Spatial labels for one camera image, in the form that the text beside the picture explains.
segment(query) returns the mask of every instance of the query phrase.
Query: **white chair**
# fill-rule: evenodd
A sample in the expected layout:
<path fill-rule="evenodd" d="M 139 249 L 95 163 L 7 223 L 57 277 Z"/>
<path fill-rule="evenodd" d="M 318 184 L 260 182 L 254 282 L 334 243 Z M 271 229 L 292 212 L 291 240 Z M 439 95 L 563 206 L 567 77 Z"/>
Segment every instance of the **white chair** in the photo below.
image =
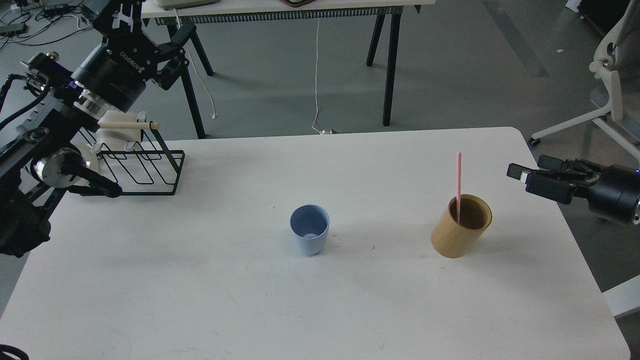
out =
<path fill-rule="evenodd" d="M 536 146 L 540 138 L 568 127 L 593 121 L 640 163 L 640 149 L 615 127 L 606 123 L 607 115 L 631 135 L 640 139 L 640 6 L 631 0 L 622 19 L 604 37 L 589 70 L 601 79 L 606 92 L 594 90 L 592 101 L 599 109 L 567 120 L 531 135 L 529 145 Z"/>

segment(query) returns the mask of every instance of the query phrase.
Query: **black wire rack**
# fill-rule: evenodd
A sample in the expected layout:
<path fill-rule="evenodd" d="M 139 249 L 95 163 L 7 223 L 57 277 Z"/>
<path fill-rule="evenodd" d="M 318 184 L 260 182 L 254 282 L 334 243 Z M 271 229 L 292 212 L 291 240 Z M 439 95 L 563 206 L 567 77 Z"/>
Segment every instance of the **black wire rack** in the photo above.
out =
<path fill-rule="evenodd" d="M 97 143 L 95 134 L 89 131 L 82 130 L 80 135 L 90 147 Z M 106 143 L 99 145 L 101 150 L 96 157 L 100 175 L 118 183 L 124 196 L 175 195 L 184 151 L 169 150 L 160 132 L 151 126 L 140 130 L 140 141 L 128 145 L 131 151 L 110 149 Z"/>

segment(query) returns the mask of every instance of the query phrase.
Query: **black cable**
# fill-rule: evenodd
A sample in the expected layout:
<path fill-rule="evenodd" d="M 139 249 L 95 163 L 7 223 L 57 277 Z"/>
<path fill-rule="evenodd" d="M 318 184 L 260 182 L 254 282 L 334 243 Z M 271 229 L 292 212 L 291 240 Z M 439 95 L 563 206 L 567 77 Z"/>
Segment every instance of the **black cable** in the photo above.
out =
<path fill-rule="evenodd" d="M 31 39 L 31 38 L 35 38 L 36 36 L 38 36 L 38 35 L 42 34 L 42 33 L 43 33 L 43 32 L 45 32 L 47 29 L 49 29 L 49 27 L 50 27 L 51 25 L 53 25 L 53 22 L 48 23 L 48 24 L 47 24 L 47 25 L 45 25 L 42 29 L 40 29 L 40 30 L 36 31 L 35 33 L 33 33 L 33 34 L 31 34 L 31 35 L 28 35 L 28 36 L 25 36 L 25 37 L 16 37 L 16 38 L 19 38 L 19 39 L 21 39 L 21 40 L 18 40 L 18 41 L 16 41 L 16 40 L 9 40 L 9 42 L 11 42 L 11 43 L 13 43 L 13 44 L 14 44 L 14 43 L 19 43 L 19 42 L 25 42 L 25 41 L 27 41 L 27 40 L 29 40 L 29 39 Z"/>
<path fill-rule="evenodd" d="M 27 19 L 24 19 L 22 21 L 20 21 L 21 24 L 26 23 L 27 21 L 29 21 L 31 19 L 31 14 L 30 13 L 21 13 L 20 15 L 18 15 L 16 18 L 12 19 L 10 22 L 7 22 L 7 25 L 11 25 L 14 21 L 18 20 L 21 17 L 26 16 Z"/>
<path fill-rule="evenodd" d="M 11 9 L 7 10 L 1 17 L 0 17 L 0 23 L 5 24 L 5 25 L 9 25 L 12 22 L 16 21 L 17 19 L 25 16 L 25 15 L 29 15 L 29 17 L 27 18 L 27 20 L 22 21 L 22 22 L 27 22 L 30 18 L 31 18 L 31 14 L 28 12 L 25 12 L 24 10 L 22 10 L 22 8 L 20 8 L 20 15 L 18 15 L 16 18 L 12 19 L 9 23 L 5 23 L 4 21 L 2 21 L 2 19 L 7 16 L 7 14 L 9 14 L 11 12 Z"/>
<path fill-rule="evenodd" d="M 40 93 L 37 92 L 33 86 L 27 85 L 26 86 L 26 90 L 28 90 L 31 93 L 31 95 L 33 95 L 35 97 L 38 97 L 38 95 L 40 95 Z"/>
<path fill-rule="evenodd" d="M 27 77 L 24 75 L 18 75 L 18 74 L 9 74 L 9 76 L 6 77 L 6 81 L 4 82 L 4 85 L 0 88 L 0 111 L 2 111 L 2 107 L 4 105 L 4 99 L 6 98 L 6 94 L 9 92 L 9 89 L 11 88 L 11 83 L 13 83 L 13 80 L 27 80 Z"/>
<path fill-rule="evenodd" d="M 36 97 L 33 101 L 31 101 L 22 109 L 9 115 L 8 118 L 0 122 L 0 131 L 2 131 L 2 129 L 4 129 L 4 127 L 7 126 L 11 121 L 14 121 L 17 117 L 29 111 L 31 108 L 34 108 L 38 103 L 40 103 L 40 101 L 42 101 L 45 98 L 45 96 L 47 96 L 47 94 L 49 93 L 49 90 L 51 90 L 51 80 L 47 79 L 47 83 L 44 85 L 44 89 L 42 90 L 40 95 L 38 95 L 38 97 Z"/>
<path fill-rule="evenodd" d="M 49 28 L 51 27 L 51 25 L 53 25 L 55 22 L 57 22 L 58 20 L 62 19 L 62 17 L 63 17 L 62 15 L 59 15 L 57 18 L 55 18 L 55 19 L 53 19 L 53 20 L 52 20 L 52 19 L 49 19 L 49 18 L 46 18 L 46 19 L 49 21 L 49 23 L 48 23 L 48 24 L 46 24 L 45 26 L 43 26 L 43 27 L 42 27 L 42 29 L 40 29 L 40 30 L 36 31 L 36 33 L 35 33 L 35 34 L 31 34 L 31 35 L 28 35 L 28 36 L 26 36 L 26 37 L 17 37 L 17 38 L 23 39 L 23 40 L 21 40 L 21 41 L 25 41 L 25 40 L 28 40 L 28 39 L 30 39 L 30 38 L 33 38 L 33 37 L 35 37 L 35 36 L 37 36 L 37 35 L 39 35 L 39 34 L 42 34 L 45 30 L 49 29 Z"/>
<path fill-rule="evenodd" d="M 77 3 L 77 4 L 73 5 L 73 6 L 69 6 L 69 8 L 75 10 L 75 9 L 79 8 L 82 5 L 83 2 L 84 2 L 84 0 L 80 1 L 79 3 Z"/>
<path fill-rule="evenodd" d="M 34 17 L 34 20 L 36 20 L 36 21 L 40 21 L 40 20 L 42 20 L 42 19 L 50 20 L 50 18 L 45 17 L 45 15 L 44 15 L 44 10 L 40 10 L 40 12 L 38 12 L 38 13 L 36 14 L 36 16 Z"/>
<path fill-rule="evenodd" d="M 84 29 L 80 29 L 80 30 L 75 30 L 73 33 L 71 33 L 71 34 L 69 34 L 69 35 L 67 35 L 67 36 L 61 37 L 61 38 L 59 38 L 59 39 L 57 39 L 57 40 L 48 41 L 48 42 L 43 42 L 43 43 L 41 43 L 41 44 L 23 44 L 22 42 L 18 42 L 18 41 L 9 41 L 9 43 L 10 43 L 10 44 L 17 44 L 17 45 L 21 45 L 21 46 L 42 46 L 42 45 L 49 45 L 49 44 L 53 44 L 53 43 L 55 43 L 55 42 L 59 42 L 59 41 L 61 41 L 61 40 L 64 40 L 64 39 L 66 39 L 66 38 L 68 38 L 68 37 L 70 37 L 70 36 L 72 36 L 72 35 L 75 35 L 75 34 L 77 34 L 77 33 L 81 32 L 81 31 L 87 31 L 87 30 L 91 30 L 91 29 L 93 29 L 93 26 L 90 26 L 89 28 L 84 28 Z"/>

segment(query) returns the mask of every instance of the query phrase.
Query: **power strip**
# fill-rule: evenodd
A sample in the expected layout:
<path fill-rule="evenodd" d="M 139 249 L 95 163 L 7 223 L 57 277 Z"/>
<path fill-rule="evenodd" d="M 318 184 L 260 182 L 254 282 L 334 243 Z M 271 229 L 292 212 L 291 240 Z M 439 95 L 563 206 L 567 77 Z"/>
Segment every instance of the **power strip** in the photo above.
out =
<path fill-rule="evenodd" d="M 35 8 L 41 8 L 43 6 L 45 6 L 47 4 L 47 2 L 45 0 L 40 0 L 39 3 L 34 3 L 31 0 L 29 1 L 29 3 L 27 4 L 27 6 L 18 6 L 17 4 L 12 4 L 11 5 L 11 11 L 15 12 L 15 13 L 21 13 L 21 12 L 25 12 L 31 9 L 35 9 Z"/>
<path fill-rule="evenodd" d="M 27 25 L 24 23 L 0 26 L 0 37 L 14 37 L 15 35 L 24 34 L 27 31 Z"/>
<path fill-rule="evenodd" d="M 69 9 L 67 4 L 49 5 L 42 8 L 42 15 L 46 18 L 64 15 L 69 12 Z"/>

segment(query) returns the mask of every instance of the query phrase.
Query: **white cable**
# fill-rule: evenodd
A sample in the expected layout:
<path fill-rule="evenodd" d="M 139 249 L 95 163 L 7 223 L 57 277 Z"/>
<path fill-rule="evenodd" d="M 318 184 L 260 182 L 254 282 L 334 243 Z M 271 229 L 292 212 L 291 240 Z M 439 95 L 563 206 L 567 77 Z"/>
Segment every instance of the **white cable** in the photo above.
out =
<path fill-rule="evenodd" d="M 76 18 L 76 20 L 78 20 L 78 23 L 77 23 L 76 27 L 78 28 L 78 30 L 82 30 L 82 28 L 80 28 L 80 18 L 79 18 L 79 17 L 77 17 L 77 16 L 75 16 L 75 15 L 71 15 L 71 14 L 69 14 L 69 13 L 66 13 L 65 15 L 62 15 L 62 16 L 66 16 L 66 17 L 75 17 L 75 18 Z"/>
<path fill-rule="evenodd" d="M 318 39 L 320 37 L 320 18 L 318 18 L 318 27 L 316 29 L 316 117 L 314 118 L 313 123 L 311 123 L 311 128 L 316 130 L 318 134 L 322 134 L 323 131 L 320 131 L 316 128 L 318 123 L 318 114 L 320 113 L 320 109 L 318 108 Z"/>
<path fill-rule="evenodd" d="M 175 12 L 175 21 L 178 24 L 178 28 L 180 28 L 182 26 L 182 22 L 180 21 L 180 17 L 178 16 L 178 9 L 173 9 L 173 11 Z M 185 52 L 187 53 L 187 57 L 189 58 L 189 61 L 193 66 L 193 70 L 196 72 L 196 76 L 200 80 L 200 84 L 202 84 L 202 87 L 204 88 L 204 90 L 207 92 L 207 95 L 209 95 L 209 98 L 211 99 L 211 108 L 213 109 L 213 114 L 211 114 L 211 118 L 215 119 L 216 117 L 218 117 L 218 113 L 216 113 L 216 103 L 213 101 L 213 95 L 211 95 L 211 92 L 207 88 L 207 85 L 205 85 L 204 81 L 202 80 L 202 77 L 200 76 L 200 73 L 198 72 L 198 69 L 196 68 L 195 63 L 193 62 L 193 59 L 191 58 L 191 53 L 187 49 L 185 49 Z"/>

